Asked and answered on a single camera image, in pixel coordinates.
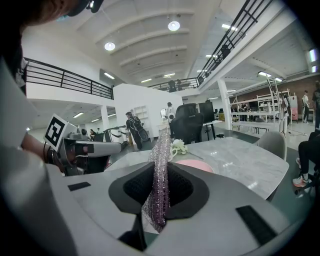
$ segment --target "black railing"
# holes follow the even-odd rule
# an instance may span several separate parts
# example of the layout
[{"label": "black railing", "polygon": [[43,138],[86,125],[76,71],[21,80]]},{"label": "black railing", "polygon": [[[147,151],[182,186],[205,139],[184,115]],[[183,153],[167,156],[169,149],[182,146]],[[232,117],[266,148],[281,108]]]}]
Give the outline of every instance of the black railing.
[{"label": "black railing", "polygon": [[41,61],[25,58],[27,61],[26,81],[32,84],[61,87],[113,100],[112,88],[82,75]]},{"label": "black railing", "polygon": [[197,76],[200,85],[204,82],[205,78],[220,65],[240,40],[246,36],[246,33],[251,26],[258,22],[260,15],[266,10],[271,2],[272,0],[245,1],[240,12],[230,25],[230,28],[225,32],[222,40]]},{"label": "black railing", "polygon": [[198,86],[198,79],[196,77],[193,77],[187,79],[169,80],[168,82],[158,83],[148,87],[172,93],[176,91],[197,88]]}]

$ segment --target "balcony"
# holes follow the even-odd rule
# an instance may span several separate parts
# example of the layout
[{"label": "balcony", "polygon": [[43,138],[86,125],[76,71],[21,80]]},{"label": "balcony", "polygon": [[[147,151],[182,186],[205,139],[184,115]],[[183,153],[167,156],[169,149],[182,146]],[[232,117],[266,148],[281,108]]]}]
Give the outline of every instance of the balcony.
[{"label": "balcony", "polygon": [[79,74],[34,59],[27,62],[26,81],[114,99],[113,89]]}]

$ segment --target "purple sequin fabric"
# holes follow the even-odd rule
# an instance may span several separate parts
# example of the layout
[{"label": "purple sequin fabric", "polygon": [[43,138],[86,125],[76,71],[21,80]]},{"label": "purple sequin fabric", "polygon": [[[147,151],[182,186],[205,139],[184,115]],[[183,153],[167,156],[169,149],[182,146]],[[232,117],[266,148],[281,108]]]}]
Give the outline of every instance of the purple sequin fabric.
[{"label": "purple sequin fabric", "polygon": [[143,216],[157,232],[165,227],[165,213],[170,207],[167,164],[171,139],[168,129],[160,132],[159,138],[150,152],[148,162],[154,162],[152,191],[142,207]]}]

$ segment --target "black chair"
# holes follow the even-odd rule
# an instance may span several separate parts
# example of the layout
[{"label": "black chair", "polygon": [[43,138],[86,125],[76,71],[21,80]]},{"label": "black chair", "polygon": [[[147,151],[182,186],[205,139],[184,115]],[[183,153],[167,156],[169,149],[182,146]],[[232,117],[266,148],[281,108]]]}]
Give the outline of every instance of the black chair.
[{"label": "black chair", "polygon": [[197,113],[195,103],[188,103],[184,105],[180,105],[177,107],[175,111],[175,117],[181,118],[181,117],[190,117]]},{"label": "black chair", "polygon": [[191,116],[176,117],[172,120],[174,137],[181,139],[184,144],[201,142],[201,131],[204,124],[204,115],[196,113]]}]

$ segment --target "black panel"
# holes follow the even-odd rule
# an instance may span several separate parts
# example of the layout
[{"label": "black panel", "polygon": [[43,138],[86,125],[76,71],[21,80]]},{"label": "black panel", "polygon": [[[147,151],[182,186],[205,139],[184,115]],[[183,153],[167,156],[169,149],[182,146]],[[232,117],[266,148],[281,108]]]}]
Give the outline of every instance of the black panel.
[{"label": "black panel", "polygon": [[277,233],[250,205],[235,210],[261,246],[277,236]]}]

